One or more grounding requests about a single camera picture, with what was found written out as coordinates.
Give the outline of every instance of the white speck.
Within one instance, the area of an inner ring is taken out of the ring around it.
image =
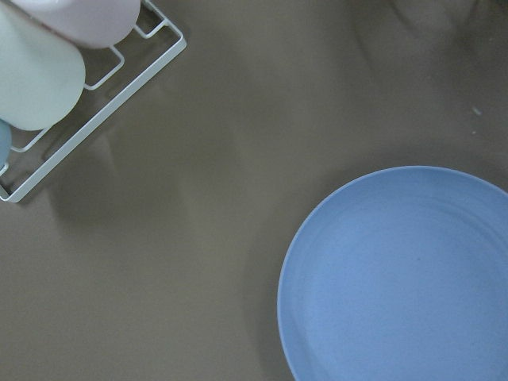
[[[478,115],[479,117],[481,117],[481,116],[482,116],[482,114],[483,114],[481,110],[477,109],[477,108],[476,108],[476,107],[474,107],[474,106],[471,108],[471,110],[473,111],[473,113],[475,113],[475,114],[476,114],[476,115]]]

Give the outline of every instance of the gray tabletop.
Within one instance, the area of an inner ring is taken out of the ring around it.
[[[276,287],[320,200],[411,164],[508,190],[502,2],[156,4],[188,48],[0,205],[2,380],[290,380]]]

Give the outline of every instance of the dish rack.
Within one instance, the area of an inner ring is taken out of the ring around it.
[[[173,24],[167,16],[165,16],[150,0],[142,0],[141,4],[145,11],[148,11],[155,17],[158,24],[152,28],[150,32],[145,32],[139,25],[135,25],[133,31],[141,37],[142,40],[149,40],[163,29],[170,29],[174,35],[171,39],[171,46],[166,48],[162,54],[158,55],[154,60],[151,60],[147,67],[142,72],[135,76],[135,78],[123,85],[121,89],[101,106],[100,110],[94,113],[79,129],[70,135],[46,159],[43,159],[42,164],[28,173],[28,177],[24,177],[18,185],[14,181],[10,186],[6,185],[4,177],[9,170],[14,167],[13,164],[5,163],[0,169],[0,199],[4,202],[19,202],[21,201],[48,173],[54,169],[67,155],[69,155],[80,143],[82,143],[92,132],[94,132],[109,116],[111,116],[121,105],[123,105],[136,91],[142,88],[155,74],[161,71],[168,65],[186,46],[187,43],[183,37],[182,32]],[[102,85],[114,78],[125,65],[125,56],[121,53],[120,49],[115,46],[109,47],[110,52],[117,60],[115,66],[110,69],[100,79],[94,81],[93,84],[85,84],[84,92],[92,93],[99,89]],[[27,155],[30,150],[33,151],[34,147],[40,140],[47,136],[47,134],[54,129],[55,126],[41,130],[35,136],[31,136],[27,142],[18,147],[15,143],[11,146],[11,152],[16,152],[17,155]]]

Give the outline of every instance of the blue plate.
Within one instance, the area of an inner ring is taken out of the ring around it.
[[[10,127],[4,121],[0,120],[0,170],[6,163],[12,144]]]
[[[508,194],[438,167],[350,182],[294,237],[278,318],[300,381],[508,379]]]

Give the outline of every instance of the gray countertop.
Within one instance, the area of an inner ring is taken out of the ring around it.
[[[2,380],[291,380],[276,287],[319,201],[410,164],[508,190],[496,2],[155,3],[187,49],[0,205]]]

